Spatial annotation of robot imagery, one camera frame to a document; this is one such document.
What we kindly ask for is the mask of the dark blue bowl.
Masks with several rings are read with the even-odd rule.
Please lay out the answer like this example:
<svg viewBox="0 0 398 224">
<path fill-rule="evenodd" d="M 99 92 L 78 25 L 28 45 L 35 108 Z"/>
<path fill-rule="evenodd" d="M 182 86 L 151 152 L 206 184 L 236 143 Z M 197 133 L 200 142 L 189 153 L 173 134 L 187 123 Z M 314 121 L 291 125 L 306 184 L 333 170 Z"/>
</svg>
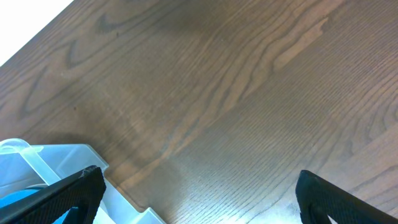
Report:
<svg viewBox="0 0 398 224">
<path fill-rule="evenodd" d="M 13 193 L 9 193 L 6 196 L 1 197 L 1 209 L 10 204 L 23 200 L 43 189 L 45 189 L 45 187 L 28 187 L 22 190 L 15 191 Z M 63 215 L 59 216 L 56 220 L 53 220 L 52 223 L 62 224 L 66 219 L 68 213 L 69 210 L 63 213 Z"/>
</svg>

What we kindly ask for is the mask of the clear plastic storage container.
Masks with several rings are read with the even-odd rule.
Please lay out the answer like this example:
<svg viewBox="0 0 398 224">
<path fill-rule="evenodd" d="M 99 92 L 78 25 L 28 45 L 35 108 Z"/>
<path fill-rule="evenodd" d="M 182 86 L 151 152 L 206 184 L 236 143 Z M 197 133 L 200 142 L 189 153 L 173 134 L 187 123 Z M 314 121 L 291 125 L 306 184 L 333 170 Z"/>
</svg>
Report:
<svg viewBox="0 0 398 224">
<path fill-rule="evenodd" d="M 109 165 L 88 144 L 31 145 L 12 138 L 1 141 L 1 197 L 28 187 L 48 187 L 88 166 Z M 107 180 L 94 223 L 160 224 L 151 208 L 137 211 Z"/>
</svg>

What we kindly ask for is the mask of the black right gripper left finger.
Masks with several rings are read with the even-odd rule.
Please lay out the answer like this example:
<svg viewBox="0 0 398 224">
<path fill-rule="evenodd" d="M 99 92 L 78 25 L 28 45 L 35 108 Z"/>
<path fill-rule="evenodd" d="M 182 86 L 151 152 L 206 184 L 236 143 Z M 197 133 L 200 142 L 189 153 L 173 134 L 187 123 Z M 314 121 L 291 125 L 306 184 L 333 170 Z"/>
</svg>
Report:
<svg viewBox="0 0 398 224">
<path fill-rule="evenodd" d="M 106 190 L 98 166 L 69 177 L 1 209 L 1 223 L 93 223 Z"/>
</svg>

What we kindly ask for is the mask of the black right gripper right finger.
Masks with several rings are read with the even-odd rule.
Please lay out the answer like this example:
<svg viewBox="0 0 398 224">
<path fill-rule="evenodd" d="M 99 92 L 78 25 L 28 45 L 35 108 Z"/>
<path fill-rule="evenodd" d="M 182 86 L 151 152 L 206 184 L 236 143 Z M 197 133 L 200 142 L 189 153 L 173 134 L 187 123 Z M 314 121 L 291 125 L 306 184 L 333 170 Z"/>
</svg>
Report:
<svg viewBox="0 0 398 224">
<path fill-rule="evenodd" d="M 309 170 L 301 170 L 295 188 L 304 224 L 397 223 L 397 219 L 322 179 Z"/>
</svg>

